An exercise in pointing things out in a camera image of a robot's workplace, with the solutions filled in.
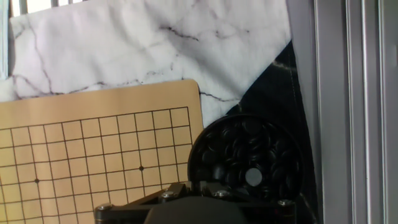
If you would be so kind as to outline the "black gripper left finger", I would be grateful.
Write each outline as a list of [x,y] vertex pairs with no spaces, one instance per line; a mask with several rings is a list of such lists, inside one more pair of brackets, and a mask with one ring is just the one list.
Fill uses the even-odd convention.
[[104,203],[95,208],[95,224],[141,224],[155,206],[192,195],[192,183],[184,182],[125,205]]

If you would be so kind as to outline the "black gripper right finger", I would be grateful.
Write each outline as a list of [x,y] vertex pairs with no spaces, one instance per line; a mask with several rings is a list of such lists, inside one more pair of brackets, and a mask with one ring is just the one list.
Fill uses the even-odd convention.
[[265,202],[219,182],[199,182],[195,184],[195,193],[234,205],[247,223],[295,224],[295,203],[291,200]]

